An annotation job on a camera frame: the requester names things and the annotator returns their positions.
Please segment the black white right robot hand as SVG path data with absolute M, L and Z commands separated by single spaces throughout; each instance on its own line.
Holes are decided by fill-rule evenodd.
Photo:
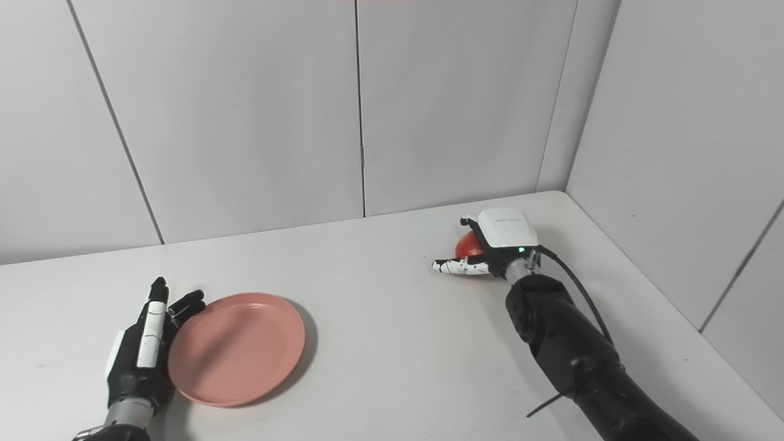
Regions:
M 490 274 L 513 284 L 540 265 L 540 240 L 520 209 L 485 209 L 476 216 L 460 218 L 460 224 L 470 229 L 481 253 L 436 259 L 432 269 L 437 273 Z

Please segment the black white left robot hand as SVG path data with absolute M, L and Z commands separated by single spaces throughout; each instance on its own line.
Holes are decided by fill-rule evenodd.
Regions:
M 206 308 L 205 294 L 194 290 L 173 304 L 164 278 L 154 280 L 137 321 L 121 333 L 107 371 L 107 407 L 129 399 L 145 401 L 153 414 L 168 404 L 174 386 L 168 354 L 185 323 Z

